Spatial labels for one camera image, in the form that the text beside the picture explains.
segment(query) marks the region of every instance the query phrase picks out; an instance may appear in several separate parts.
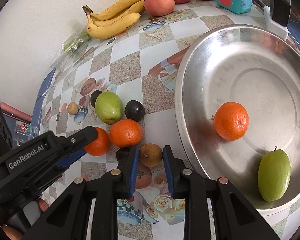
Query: tangerine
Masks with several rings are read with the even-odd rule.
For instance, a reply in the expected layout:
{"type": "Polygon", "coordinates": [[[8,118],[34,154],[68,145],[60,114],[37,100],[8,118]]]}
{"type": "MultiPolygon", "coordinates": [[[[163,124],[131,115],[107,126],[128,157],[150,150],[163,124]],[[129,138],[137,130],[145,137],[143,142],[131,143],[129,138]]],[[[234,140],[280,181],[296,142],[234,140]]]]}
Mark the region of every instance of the tangerine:
{"type": "Polygon", "coordinates": [[[120,120],[111,127],[109,137],[111,143],[117,147],[136,145],[141,141],[142,128],[131,119],[120,120]]]}
{"type": "Polygon", "coordinates": [[[216,132],[228,141],[235,141],[244,136],[248,126],[248,113],[241,104],[236,102],[224,103],[214,116],[216,132]]]}
{"type": "Polygon", "coordinates": [[[83,149],[93,156],[101,156],[110,149],[110,139],[105,130],[99,127],[95,127],[98,131],[98,138],[89,143],[83,149]]]}

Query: wall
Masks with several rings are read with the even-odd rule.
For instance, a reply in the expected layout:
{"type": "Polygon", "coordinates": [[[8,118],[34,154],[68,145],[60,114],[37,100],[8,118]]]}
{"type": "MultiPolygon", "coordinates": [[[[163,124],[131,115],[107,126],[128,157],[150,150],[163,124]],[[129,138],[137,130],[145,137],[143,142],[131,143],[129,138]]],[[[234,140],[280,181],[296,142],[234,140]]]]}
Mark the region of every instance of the wall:
{"type": "Polygon", "coordinates": [[[0,13],[0,101],[32,114],[55,52],[86,23],[83,5],[100,12],[117,0],[9,0],[0,13]]]}

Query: stainless steel basin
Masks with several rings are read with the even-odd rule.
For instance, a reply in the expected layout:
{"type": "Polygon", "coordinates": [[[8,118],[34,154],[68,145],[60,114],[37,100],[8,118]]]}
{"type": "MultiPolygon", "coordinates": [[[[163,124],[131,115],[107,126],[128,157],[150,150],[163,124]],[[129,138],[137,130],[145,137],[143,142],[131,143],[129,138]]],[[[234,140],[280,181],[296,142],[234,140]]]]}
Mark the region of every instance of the stainless steel basin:
{"type": "Polygon", "coordinates": [[[181,141],[194,169],[227,177],[262,215],[300,198],[300,56],[277,36],[249,25],[214,29],[186,52],[177,75],[175,111],[181,141]],[[212,115],[225,102],[242,104],[250,125],[237,141],[223,140],[212,115]],[[291,179],[277,201],[258,190],[261,158],[286,151],[291,179]]]}

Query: silver rivet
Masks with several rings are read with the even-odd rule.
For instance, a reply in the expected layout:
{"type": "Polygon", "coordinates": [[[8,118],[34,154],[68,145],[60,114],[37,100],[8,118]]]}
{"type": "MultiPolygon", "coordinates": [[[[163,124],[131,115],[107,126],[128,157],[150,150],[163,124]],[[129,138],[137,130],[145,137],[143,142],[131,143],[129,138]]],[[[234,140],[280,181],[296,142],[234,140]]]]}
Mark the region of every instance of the silver rivet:
{"type": "Polygon", "coordinates": [[[192,173],[191,169],[183,169],[182,173],[184,175],[190,175],[192,173]]]}
{"type": "Polygon", "coordinates": [[[221,177],[221,178],[219,179],[219,182],[220,182],[221,184],[228,184],[229,180],[228,180],[227,178],[225,178],[225,177],[221,177]]]}
{"type": "Polygon", "coordinates": [[[73,182],[74,182],[75,184],[80,184],[80,183],[83,182],[83,178],[81,178],[81,177],[76,177],[76,178],[73,180],[73,182]]]}
{"type": "Polygon", "coordinates": [[[119,175],[121,173],[121,171],[119,170],[119,169],[113,169],[112,171],[111,171],[111,174],[112,175],[119,175]]]}

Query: bunch of bananas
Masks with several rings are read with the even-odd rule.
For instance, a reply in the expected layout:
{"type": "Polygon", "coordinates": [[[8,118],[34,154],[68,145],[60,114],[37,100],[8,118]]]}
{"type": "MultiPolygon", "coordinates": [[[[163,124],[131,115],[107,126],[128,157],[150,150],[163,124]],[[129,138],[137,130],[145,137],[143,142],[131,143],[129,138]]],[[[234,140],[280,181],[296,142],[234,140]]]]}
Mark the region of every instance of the bunch of bananas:
{"type": "Polygon", "coordinates": [[[88,6],[82,9],[87,15],[87,33],[95,39],[108,39],[135,24],[144,10],[144,0],[119,0],[98,14],[88,6]]]}

